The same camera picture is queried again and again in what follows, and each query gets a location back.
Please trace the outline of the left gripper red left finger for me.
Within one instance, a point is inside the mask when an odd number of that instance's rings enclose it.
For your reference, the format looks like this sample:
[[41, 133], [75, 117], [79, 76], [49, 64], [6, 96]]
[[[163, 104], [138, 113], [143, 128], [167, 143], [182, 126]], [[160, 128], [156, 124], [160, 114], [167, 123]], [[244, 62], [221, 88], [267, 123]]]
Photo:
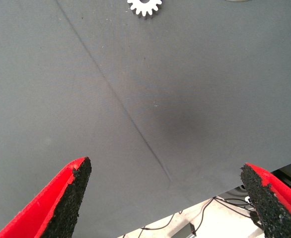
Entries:
[[70, 238], [92, 172], [88, 157], [66, 164], [0, 230], [0, 238]]

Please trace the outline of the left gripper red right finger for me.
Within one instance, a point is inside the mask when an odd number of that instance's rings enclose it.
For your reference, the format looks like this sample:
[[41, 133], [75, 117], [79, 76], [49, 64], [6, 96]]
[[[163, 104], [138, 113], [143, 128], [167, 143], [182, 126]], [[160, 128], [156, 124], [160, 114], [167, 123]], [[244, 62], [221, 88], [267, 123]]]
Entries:
[[267, 238], [291, 238], [291, 188], [271, 172], [245, 163], [241, 180]]

